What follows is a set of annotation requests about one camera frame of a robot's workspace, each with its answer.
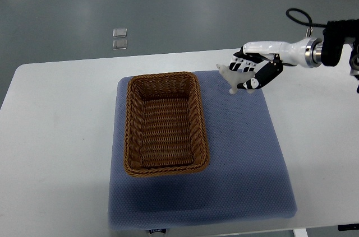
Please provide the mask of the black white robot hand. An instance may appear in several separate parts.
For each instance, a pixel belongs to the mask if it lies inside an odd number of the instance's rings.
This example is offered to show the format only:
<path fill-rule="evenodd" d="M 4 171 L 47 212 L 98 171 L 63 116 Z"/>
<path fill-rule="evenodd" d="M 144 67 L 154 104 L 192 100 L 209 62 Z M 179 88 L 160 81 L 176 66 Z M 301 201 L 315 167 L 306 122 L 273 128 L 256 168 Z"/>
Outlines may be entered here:
<path fill-rule="evenodd" d="M 254 75 L 236 88 L 254 91 L 263 88 L 279 74 L 285 66 L 301 65 L 315 68 L 321 65 L 322 42 L 317 38 L 305 38 L 296 43 L 282 41 L 255 41 L 244 44 L 233 54 L 229 64 L 231 71 L 253 72 Z"/>

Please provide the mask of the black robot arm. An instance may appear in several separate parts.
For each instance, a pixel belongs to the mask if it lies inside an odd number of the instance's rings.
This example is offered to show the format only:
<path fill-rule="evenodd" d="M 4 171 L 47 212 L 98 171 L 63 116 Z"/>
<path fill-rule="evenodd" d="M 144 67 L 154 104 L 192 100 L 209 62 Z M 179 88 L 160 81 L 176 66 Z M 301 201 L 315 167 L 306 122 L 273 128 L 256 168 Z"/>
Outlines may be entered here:
<path fill-rule="evenodd" d="M 348 58 L 350 75 L 358 80 L 358 19 L 328 21 L 326 24 L 313 24 L 312 27 L 323 28 L 321 62 L 324 66 L 337 66 L 343 46 L 351 46 L 352 51 Z"/>

